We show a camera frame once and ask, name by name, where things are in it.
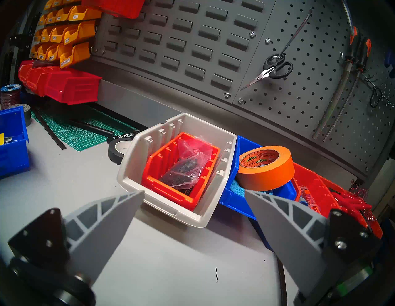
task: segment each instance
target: black marker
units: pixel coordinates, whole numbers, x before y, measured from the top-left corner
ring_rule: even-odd
[[[131,138],[133,139],[140,131],[136,131],[133,133],[129,133],[129,134],[124,134],[124,135],[119,135],[119,136],[113,136],[113,137],[108,137],[107,138],[107,143],[110,144],[110,142],[112,142],[113,140],[116,140],[118,138]]]

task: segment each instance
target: green cutting mat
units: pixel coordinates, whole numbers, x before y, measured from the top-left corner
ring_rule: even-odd
[[[81,119],[80,121],[89,123],[91,125],[113,131],[115,136],[128,134],[133,131],[138,131],[133,126],[125,124],[113,117],[110,117],[98,110],[91,108],[87,105],[79,106],[79,110],[83,112],[84,117],[87,119]],[[106,137],[85,131],[83,129],[71,126],[67,123],[67,119],[62,118],[59,115],[51,115],[45,111],[40,110],[40,114],[48,126],[58,136],[60,140],[63,140],[69,146],[73,147],[77,151],[82,151],[92,146],[98,145],[106,141]],[[37,117],[32,112],[32,117],[37,121]]]

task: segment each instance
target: scissors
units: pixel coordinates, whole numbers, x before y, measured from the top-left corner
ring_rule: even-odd
[[[284,60],[285,60],[284,54],[278,53],[269,56],[263,65],[263,72],[260,75],[258,75],[253,81],[251,81],[246,86],[241,88],[240,91],[246,89],[247,87],[251,86],[252,84],[255,84],[256,82],[266,77],[269,77],[271,79],[282,79],[283,77],[289,75],[293,70],[293,65],[292,63],[285,62]],[[279,74],[279,71],[285,66],[289,66],[288,71],[285,72],[284,74]]]

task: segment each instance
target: gray workbench surface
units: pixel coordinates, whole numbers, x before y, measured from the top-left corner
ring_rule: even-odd
[[[84,203],[125,193],[106,143],[60,150],[36,121],[27,130],[30,171],[0,180],[6,263],[12,257],[7,241],[47,209],[58,207],[66,216]],[[297,287],[285,274],[293,305]],[[280,305],[274,254],[246,217],[222,205],[206,228],[197,229],[143,204],[92,289],[99,306]]]

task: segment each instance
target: screw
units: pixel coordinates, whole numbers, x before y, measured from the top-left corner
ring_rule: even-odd
[[[341,240],[336,240],[335,241],[335,246],[339,249],[339,250],[345,250],[347,247],[347,244],[344,241]]]

